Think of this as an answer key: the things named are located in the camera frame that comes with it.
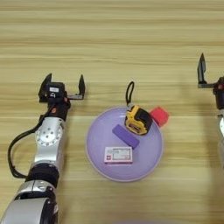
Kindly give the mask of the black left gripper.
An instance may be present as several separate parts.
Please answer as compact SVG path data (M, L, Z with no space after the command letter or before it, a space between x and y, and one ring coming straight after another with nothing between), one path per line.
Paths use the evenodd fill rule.
M49 73L43 80L38 91L39 101L47 103L47 111L45 112L45 117L58 117L59 119L65 121L67 119L67 112L71 108L71 102L69 100L84 99L86 92L84 77L83 75L80 76L78 94L67 95L67 93L64 93L62 96L56 95L55 97L47 96L47 84L50 83L51 80L52 75Z

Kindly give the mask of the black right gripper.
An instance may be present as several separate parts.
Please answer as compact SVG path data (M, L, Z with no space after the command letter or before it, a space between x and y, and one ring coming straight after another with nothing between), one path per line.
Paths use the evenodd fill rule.
M205 80L206 70L206 61L204 53L202 53L197 67L198 88L213 88L217 109L224 109L224 76L220 77L215 84L207 83Z

